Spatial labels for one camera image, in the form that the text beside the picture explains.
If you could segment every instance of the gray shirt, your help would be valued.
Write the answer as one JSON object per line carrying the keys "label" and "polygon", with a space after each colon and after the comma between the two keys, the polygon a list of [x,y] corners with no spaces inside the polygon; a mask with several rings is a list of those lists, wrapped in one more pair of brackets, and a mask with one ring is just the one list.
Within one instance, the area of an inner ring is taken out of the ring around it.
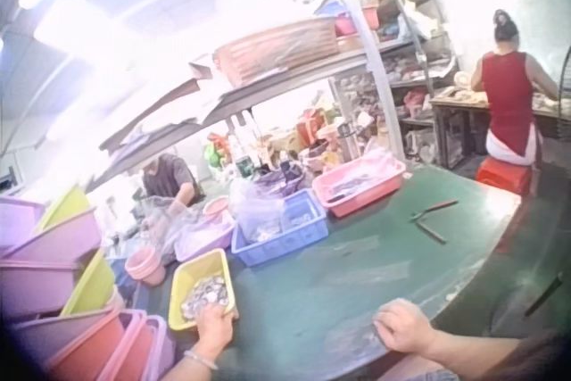
{"label": "gray shirt", "polygon": [[192,183],[194,188],[194,198],[188,205],[197,203],[202,197],[200,187],[186,163],[171,153],[164,153],[159,157],[156,174],[145,173],[143,175],[147,196],[174,198],[183,183]]}

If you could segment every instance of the red sleeveless top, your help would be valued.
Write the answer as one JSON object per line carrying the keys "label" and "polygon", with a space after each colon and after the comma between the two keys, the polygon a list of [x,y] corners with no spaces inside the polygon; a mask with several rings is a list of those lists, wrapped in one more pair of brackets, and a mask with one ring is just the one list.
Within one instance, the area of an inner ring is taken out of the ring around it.
{"label": "red sleeveless top", "polygon": [[525,72],[525,53],[482,59],[482,82],[492,114],[492,133],[509,149],[525,156],[529,129],[534,121],[534,88]]}

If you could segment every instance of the dark hair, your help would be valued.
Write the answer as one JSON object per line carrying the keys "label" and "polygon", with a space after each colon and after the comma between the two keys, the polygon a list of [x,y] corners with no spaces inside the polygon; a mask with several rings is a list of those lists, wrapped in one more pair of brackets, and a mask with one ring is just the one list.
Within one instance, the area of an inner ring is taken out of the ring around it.
{"label": "dark hair", "polygon": [[519,35],[516,23],[512,21],[509,14],[502,9],[499,9],[493,15],[493,23],[496,26],[493,32],[496,42],[510,42],[514,37]]}

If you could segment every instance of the bracelet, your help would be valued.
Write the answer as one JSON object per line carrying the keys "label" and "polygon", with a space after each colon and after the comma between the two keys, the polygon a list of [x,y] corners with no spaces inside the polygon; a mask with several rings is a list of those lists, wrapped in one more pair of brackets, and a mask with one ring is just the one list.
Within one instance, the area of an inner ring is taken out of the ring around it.
{"label": "bracelet", "polygon": [[218,370],[218,366],[216,366],[213,362],[211,362],[208,359],[205,359],[202,356],[199,356],[198,354],[196,354],[192,350],[186,350],[185,351],[185,357],[188,357],[189,359],[192,359],[192,360],[196,360],[196,361],[202,363],[204,366],[206,366],[212,370]]}

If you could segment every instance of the red plastic stool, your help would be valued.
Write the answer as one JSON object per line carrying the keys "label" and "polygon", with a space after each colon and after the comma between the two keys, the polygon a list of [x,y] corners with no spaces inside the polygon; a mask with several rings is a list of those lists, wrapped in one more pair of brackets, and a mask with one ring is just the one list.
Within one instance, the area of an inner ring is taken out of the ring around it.
{"label": "red plastic stool", "polygon": [[527,196],[532,183],[532,169],[531,167],[508,164],[488,156],[482,162],[476,174],[476,180],[514,194]]}

